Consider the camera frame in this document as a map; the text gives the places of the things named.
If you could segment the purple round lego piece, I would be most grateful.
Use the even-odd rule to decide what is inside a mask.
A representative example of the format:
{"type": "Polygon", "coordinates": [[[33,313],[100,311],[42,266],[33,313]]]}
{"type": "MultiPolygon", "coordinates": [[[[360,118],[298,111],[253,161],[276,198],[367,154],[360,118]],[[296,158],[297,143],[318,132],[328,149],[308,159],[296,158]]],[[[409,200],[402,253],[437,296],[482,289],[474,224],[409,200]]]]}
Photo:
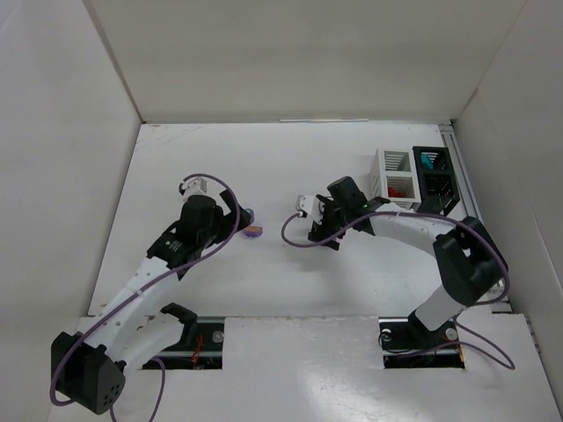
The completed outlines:
{"type": "Polygon", "coordinates": [[[247,208],[245,211],[248,213],[248,215],[250,215],[250,221],[253,222],[253,221],[255,220],[255,213],[254,213],[254,211],[253,211],[252,209],[250,209],[250,208],[247,208]]]}

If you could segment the purple orange lego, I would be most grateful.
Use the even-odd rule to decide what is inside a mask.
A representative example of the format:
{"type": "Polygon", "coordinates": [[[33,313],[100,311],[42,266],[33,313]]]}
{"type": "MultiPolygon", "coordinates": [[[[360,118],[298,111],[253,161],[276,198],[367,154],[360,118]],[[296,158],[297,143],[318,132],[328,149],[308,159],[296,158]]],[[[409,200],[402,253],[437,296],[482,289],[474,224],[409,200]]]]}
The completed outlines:
{"type": "Polygon", "coordinates": [[[260,226],[247,226],[242,230],[242,234],[246,237],[257,238],[263,235],[263,228],[260,226]]]}

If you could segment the red flower lego piece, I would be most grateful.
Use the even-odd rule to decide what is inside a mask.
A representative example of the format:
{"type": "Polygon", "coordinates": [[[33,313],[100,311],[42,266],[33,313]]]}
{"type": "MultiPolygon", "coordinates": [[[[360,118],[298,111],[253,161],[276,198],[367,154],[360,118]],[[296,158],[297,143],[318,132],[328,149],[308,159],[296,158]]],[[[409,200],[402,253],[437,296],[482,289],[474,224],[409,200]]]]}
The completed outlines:
{"type": "Polygon", "coordinates": [[[397,190],[393,186],[388,187],[388,196],[390,198],[406,198],[408,196],[403,190],[397,190]]]}

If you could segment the teal two-by-three lego brick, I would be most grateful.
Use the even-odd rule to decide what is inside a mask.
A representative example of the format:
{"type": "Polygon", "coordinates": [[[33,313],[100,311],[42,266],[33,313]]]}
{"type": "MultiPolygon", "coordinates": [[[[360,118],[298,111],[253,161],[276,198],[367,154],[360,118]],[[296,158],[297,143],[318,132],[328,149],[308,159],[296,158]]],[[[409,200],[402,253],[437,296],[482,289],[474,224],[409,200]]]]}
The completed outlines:
{"type": "Polygon", "coordinates": [[[437,154],[429,152],[420,153],[420,162],[424,169],[433,170],[435,168],[435,160],[437,154]]]}

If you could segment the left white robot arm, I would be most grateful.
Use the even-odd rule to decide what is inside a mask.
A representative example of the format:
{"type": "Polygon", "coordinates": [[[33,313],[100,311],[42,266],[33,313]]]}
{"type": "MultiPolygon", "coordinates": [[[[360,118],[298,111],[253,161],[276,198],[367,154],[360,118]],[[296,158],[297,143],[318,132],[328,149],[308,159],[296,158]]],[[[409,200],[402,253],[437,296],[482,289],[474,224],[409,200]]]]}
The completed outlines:
{"type": "Polygon", "coordinates": [[[61,332],[51,345],[50,398],[58,394],[100,415],[110,410],[129,373],[165,348],[189,345],[198,317],[169,294],[186,272],[220,251],[251,220],[233,192],[223,204],[205,193],[184,202],[179,219],[147,250],[126,286],[105,306],[85,332],[61,332]]]}

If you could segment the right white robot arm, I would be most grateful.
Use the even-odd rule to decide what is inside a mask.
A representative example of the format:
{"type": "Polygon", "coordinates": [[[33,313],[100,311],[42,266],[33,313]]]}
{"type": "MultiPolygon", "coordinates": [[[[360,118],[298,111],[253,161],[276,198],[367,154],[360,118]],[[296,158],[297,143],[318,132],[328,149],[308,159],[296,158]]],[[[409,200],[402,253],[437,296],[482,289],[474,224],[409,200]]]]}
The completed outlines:
{"type": "Polygon", "coordinates": [[[440,286],[407,318],[406,328],[423,336],[440,330],[454,316],[479,303],[508,267],[482,222],[457,221],[444,215],[417,213],[389,199],[367,199],[350,177],[327,187],[323,196],[301,196],[296,208],[313,220],[310,242],[338,250],[349,229],[407,244],[434,258],[440,286]]]}

